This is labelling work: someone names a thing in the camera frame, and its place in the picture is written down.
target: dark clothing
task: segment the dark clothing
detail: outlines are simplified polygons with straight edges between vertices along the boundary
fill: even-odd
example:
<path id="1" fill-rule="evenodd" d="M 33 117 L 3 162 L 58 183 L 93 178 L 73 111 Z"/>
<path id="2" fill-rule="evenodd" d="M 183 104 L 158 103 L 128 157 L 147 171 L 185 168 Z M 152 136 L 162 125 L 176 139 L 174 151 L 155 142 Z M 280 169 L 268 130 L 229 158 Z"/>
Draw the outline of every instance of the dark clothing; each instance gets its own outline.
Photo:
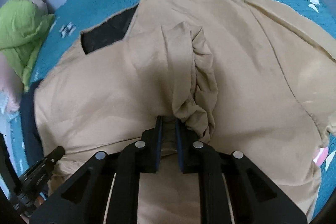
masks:
<path id="1" fill-rule="evenodd" d="M 85 54 L 122 40 L 138 6 L 127 9 L 102 25 L 82 34 L 82 48 Z"/>
<path id="2" fill-rule="evenodd" d="M 42 142 L 37 131 L 34 113 L 34 91 L 42 80 L 31 85 L 29 91 L 22 95 L 20 104 L 22 135 L 25 143 L 27 163 L 29 167 L 43 159 Z"/>

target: metal screw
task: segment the metal screw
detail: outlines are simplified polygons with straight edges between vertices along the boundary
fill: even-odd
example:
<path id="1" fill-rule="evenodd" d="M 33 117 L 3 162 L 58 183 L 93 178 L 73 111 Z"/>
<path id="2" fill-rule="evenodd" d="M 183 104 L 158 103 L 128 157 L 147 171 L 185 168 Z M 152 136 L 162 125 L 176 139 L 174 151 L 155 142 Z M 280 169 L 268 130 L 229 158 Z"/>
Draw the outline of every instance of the metal screw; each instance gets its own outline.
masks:
<path id="1" fill-rule="evenodd" d="M 204 143 L 197 141 L 193 143 L 194 148 L 202 148 L 204 146 Z"/>
<path id="2" fill-rule="evenodd" d="M 135 143 L 135 146 L 136 146 L 137 148 L 143 148 L 143 147 L 145 147 L 145 145 L 146 145 L 146 143 L 145 143 L 144 141 L 137 141 L 137 142 Z"/>
<path id="3" fill-rule="evenodd" d="M 235 152 L 233 152 L 233 156 L 234 156 L 236 159 L 241 159 L 242 157 L 244 157 L 244 154 L 241 153 L 240 151 L 235 151 Z"/>
<path id="4" fill-rule="evenodd" d="M 106 157 L 106 154 L 104 152 L 102 152 L 102 151 L 96 153 L 96 159 L 97 160 L 102 160 L 105 157 Z"/>

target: green pillow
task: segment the green pillow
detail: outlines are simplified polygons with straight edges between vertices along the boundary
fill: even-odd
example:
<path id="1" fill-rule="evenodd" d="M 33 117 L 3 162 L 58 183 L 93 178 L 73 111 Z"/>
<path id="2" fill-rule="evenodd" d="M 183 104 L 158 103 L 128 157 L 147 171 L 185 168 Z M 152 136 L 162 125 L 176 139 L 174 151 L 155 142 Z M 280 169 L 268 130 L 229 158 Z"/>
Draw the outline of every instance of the green pillow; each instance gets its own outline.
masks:
<path id="1" fill-rule="evenodd" d="M 43 15 L 30 0 L 9 0 L 0 8 L 0 52 L 21 78 L 25 90 L 54 17 Z"/>

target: black bracket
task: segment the black bracket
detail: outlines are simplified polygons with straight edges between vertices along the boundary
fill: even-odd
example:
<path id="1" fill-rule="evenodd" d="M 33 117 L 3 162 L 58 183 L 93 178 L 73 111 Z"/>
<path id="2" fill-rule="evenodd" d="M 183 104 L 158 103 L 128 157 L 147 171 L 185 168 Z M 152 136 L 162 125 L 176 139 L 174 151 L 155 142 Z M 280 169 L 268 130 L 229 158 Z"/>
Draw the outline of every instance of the black bracket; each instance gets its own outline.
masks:
<path id="1" fill-rule="evenodd" d="M 64 148 L 58 146 L 18 177 L 9 160 L 4 138 L 0 136 L 0 173 L 10 192 L 9 201 L 18 214 L 30 216 L 36 210 L 34 202 L 64 153 Z"/>
<path id="2" fill-rule="evenodd" d="M 136 224 L 140 173 L 159 168 L 162 117 L 122 152 L 98 152 L 31 216 L 31 224 Z M 243 153 L 216 152 L 176 120 L 183 173 L 199 174 L 202 224 L 307 224 L 305 214 Z"/>

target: beige jacket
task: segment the beige jacket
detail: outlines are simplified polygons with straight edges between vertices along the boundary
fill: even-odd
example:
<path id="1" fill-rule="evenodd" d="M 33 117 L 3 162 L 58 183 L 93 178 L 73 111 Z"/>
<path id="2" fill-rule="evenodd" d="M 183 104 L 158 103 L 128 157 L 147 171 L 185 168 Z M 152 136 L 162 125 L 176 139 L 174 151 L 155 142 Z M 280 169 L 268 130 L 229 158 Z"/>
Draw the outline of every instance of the beige jacket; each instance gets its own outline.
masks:
<path id="1" fill-rule="evenodd" d="M 310 219 L 321 172 L 312 158 L 335 130 L 335 39 L 272 0 L 141 0 L 124 40 L 84 54 L 80 39 L 35 93 L 57 178 L 154 127 L 186 121 L 217 151 L 240 150 Z M 140 181 L 139 223 L 199 223 L 196 175 L 176 156 Z"/>

